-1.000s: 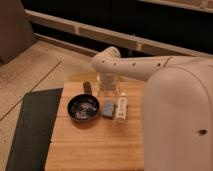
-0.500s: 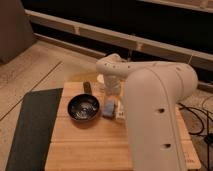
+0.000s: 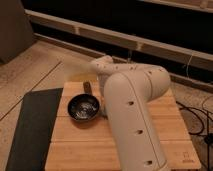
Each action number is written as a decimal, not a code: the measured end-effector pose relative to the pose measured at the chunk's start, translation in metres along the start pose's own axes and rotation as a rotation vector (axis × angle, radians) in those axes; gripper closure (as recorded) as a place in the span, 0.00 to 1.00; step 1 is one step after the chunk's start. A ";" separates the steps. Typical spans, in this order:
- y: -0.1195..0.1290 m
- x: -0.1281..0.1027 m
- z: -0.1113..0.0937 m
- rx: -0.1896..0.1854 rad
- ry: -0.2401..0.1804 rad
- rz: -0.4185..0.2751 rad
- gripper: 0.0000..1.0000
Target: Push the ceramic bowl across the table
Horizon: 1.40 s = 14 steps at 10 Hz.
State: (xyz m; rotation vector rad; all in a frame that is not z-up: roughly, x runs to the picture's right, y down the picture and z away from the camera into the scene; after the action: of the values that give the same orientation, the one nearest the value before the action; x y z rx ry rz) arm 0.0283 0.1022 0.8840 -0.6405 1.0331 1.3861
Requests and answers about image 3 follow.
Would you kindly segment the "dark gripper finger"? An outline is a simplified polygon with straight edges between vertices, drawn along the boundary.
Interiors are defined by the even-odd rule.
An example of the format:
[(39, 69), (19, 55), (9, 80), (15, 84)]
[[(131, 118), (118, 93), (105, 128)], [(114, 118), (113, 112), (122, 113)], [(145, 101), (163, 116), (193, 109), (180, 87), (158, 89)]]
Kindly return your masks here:
[(91, 89), (90, 82), (88, 82), (88, 81), (83, 82), (83, 88), (84, 88), (84, 92), (85, 93), (92, 94), (92, 89)]

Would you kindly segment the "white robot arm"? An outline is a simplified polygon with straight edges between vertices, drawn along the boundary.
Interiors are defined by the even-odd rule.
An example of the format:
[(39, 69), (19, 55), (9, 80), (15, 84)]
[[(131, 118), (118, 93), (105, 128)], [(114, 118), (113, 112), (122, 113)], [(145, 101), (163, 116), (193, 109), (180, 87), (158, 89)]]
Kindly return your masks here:
[(170, 87), (158, 65), (116, 63), (106, 55), (90, 62), (97, 74), (122, 171), (171, 171), (148, 103)]

